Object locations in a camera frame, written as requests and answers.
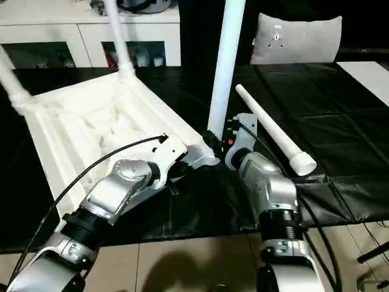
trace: white table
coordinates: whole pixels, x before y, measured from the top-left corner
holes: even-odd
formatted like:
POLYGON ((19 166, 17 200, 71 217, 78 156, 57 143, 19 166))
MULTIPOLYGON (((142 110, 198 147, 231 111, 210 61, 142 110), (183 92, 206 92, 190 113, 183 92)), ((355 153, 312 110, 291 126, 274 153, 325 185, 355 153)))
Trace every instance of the white table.
POLYGON ((338 62, 338 65, 389 106, 389 71, 376 62, 338 62))

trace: black table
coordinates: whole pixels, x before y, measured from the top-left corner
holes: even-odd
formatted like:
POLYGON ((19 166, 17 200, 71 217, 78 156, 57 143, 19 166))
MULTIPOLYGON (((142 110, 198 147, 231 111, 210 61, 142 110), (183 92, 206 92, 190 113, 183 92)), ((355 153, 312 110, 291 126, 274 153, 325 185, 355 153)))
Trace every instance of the black table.
MULTIPOLYGON (((16 70, 21 83, 39 94, 94 77, 110 69, 16 70)), ((140 78, 195 130, 207 128, 212 72, 181 68, 141 68, 140 78)), ((258 134, 279 157, 320 224, 334 226, 389 219, 389 108, 336 64, 243 66, 242 83, 293 140, 318 162, 309 176, 297 177, 263 129, 258 134)), ((231 92, 227 118, 250 112, 231 92)), ((0 88, 2 116, 0 252, 20 251, 52 203, 38 155, 23 117, 0 88)), ((256 145, 256 150, 270 157, 256 145)), ((308 213, 304 221, 313 226, 308 213)), ((107 245, 255 231, 236 173, 222 164, 202 167, 124 214, 107 245)), ((53 215, 37 240, 58 224, 53 215)))

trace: white pole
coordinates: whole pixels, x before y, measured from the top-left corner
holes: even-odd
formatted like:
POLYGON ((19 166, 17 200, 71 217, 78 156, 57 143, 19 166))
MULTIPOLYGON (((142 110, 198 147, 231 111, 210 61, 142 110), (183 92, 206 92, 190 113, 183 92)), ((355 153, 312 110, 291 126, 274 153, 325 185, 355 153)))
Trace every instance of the white pole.
POLYGON ((289 159, 292 169, 300 176, 311 173, 316 168, 316 162, 313 158, 306 152, 303 152, 295 142, 292 141, 292 139, 276 122, 274 122, 242 85, 238 84, 235 89, 250 110, 256 115, 256 118, 260 121, 265 130, 281 148, 285 156, 289 159))
POLYGON ((23 88, 14 73, 0 60, 0 83, 8 93, 12 106, 19 114, 22 107, 31 101, 31 95, 23 88))
POLYGON ((127 78, 130 75, 134 75, 135 70, 131 60, 129 59, 127 45, 123 38, 116 1, 105 0, 105 8, 107 9, 112 31, 114 33, 114 44, 118 59, 119 74, 123 78, 127 78))
POLYGON ((208 120, 208 130, 215 134, 220 141, 223 135, 225 115, 227 114, 227 106, 229 103, 232 75, 235 67, 245 3, 246 0, 225 1, 218 62, 216 64, 208 120))

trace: pipe end cap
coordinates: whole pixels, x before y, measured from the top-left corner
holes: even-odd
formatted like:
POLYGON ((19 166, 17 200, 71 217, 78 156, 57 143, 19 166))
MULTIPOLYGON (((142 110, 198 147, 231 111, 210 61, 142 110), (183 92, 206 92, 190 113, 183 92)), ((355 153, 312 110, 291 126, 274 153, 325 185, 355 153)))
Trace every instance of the pipe end cap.
POLYGON ((289 163, 298 176, 310 174, 317 166, 316 161, 306 152, 295 155, 289 163))

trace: white cabinet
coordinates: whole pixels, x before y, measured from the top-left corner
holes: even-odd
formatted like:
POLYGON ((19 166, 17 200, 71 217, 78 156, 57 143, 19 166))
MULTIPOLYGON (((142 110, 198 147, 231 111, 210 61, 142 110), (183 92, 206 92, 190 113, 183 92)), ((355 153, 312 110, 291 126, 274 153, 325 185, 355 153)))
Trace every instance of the white cabinet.
MULTIPOLYGON (((135 65, 181 65, 177 6, 156 14, 121 13, 120 21, 135 65)), ((0 59, 10 68, 35 67, 45 58, 62 58, 64 64, 76 67, 107 67, 105 54, 115 55, 112 41, 108 17, 98 16, 88 0, 0 4, 0 59)), ((49 65, 64 64, 57 60, 49 65)))
MULTIPOLYGON (((31 59, 32 55, 42 59, 52 54, 69 55, 76 67, 91 67, 88 53, 76 24, 35 24, 21 26, 0 26, 0 58, 10 68, 20 68, 21 59, 31 59)), ((41 60, 29 60, 30 66, 41 60)))
MULTIPOLYGON (((135 64, 141 55, 152 66, 155 58, 162 59, 166 66, 181 65, 179 23, 129 23, 122 27, 135 64)), ((109 43, 114 41, 110 25, 80 24, 79 28, 92 66, 107 67, 106 54, 110 54, 109 43)))

